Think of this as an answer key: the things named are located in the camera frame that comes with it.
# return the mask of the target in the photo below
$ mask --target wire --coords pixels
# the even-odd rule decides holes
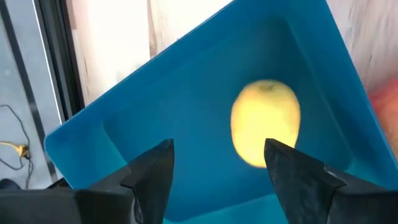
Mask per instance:
[[[30,182],[30,179],[32,177],[33,170],[34,170],[34,164],[33,164],[32,158],[31,158],[31,154],[29,152],[30,139],[29,139],[29,137],[28,137],[28,135],[26,133],[26,130],[25,130],[24,124],[22,123],[22,120],[18,117],[18,115],[15,113],[15,111],[9,105],[0,105],[0,108],[2,108],[2,107],[8,108],[11,111],[11,113],[13,113],[13,115],[17,118],[19,124],[21,125],[22,132],[24,133],[24,135],[26,137],[27,144],[26,145],[16,145],[16,144],[13,144],[13,143],[10,143],[10,142],[6,142],[6,141],[0,141],[0,144],[13,147],[18,152],[19,164],[21,166],[20,167],[13,167],[10,164],[8,164],[6,161],[2,160],[1,158],[0,158],[0,162],[2,162],[8,168],[17,171],[17,170],[21,170],[22,168],[25,167],[26,164],[22,163],[22,157],[24,157],[28,161],[27,162],[28,163],[27,177],[26,177],[26,180],[25,180],[25,189],[28,190],[29,189],[29,182]]]

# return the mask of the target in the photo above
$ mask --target light wood surface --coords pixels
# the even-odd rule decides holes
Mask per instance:
[[[86,104],[230,2],[69,1]],[[365,88],[398,75],[398,1],[327,2]]]

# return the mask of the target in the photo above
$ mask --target red apple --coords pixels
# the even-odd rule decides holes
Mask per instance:
[[[398,77],[369,93],[369,99],[380,125],[398,158]]]

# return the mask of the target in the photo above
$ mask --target gray surface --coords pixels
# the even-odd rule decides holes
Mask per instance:
[[[36,106],[42,119],[44,131],[48,134],[60,124],[60,118],[34,5],[31,0],[11,0],[7,1],[7,5],[33,88]],[[2,22],[0,22],[0,52],[0,104],[9,104],[14,109],[28,133],[32,161],[35,165],[30,188],[46,188],[52,183],[52,180]],[[26,143],[18,120],[7,108],[0,108],[0,141]],[[9,147],[0,146],[0,157],[13,166],[19,166],[17,154]],[[20,186],[24,186],[26,177],[27,166],[22,170],[13,171],[0,164],[0,179],[10,178]]]

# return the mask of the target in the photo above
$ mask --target floor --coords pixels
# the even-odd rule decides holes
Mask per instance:
[[[30,189],[48,187],[62,176],[55,170],[49,171],[49,158],[45,156],[41,139],[60,125],[58,106],[53,94],[46,56],[42,47],[40,30],[36,20],[33,1],[6,0],[16,39],[24,61],[26,76],[23,79],[15,60],[15,52],[11,50],[11,42],[5,30],[4,21],[0,17],[0,105],[9,105],[21,119],[29,137],[29,149],[34,170],[29,182]],[[32,93],[28,98],[26,83]],[[33,114],[40,115],[40,128]],[[18,119],[7,107],[0,107],[0,141],[14,144],[27,144],[27,138]],[[8,146],[0,146],[0,159],[14,167],[19,167],[19,159],[15,150]],[[14,171],[0,163],[0,180],[12,179],[24,188],[27,178],[27,161],[21,170]]]
[[[230,1],[115,0],[109,4],[68,0],[85,103],[97,99]],[[327,2],[365,89],[398,74],[398,2]]]

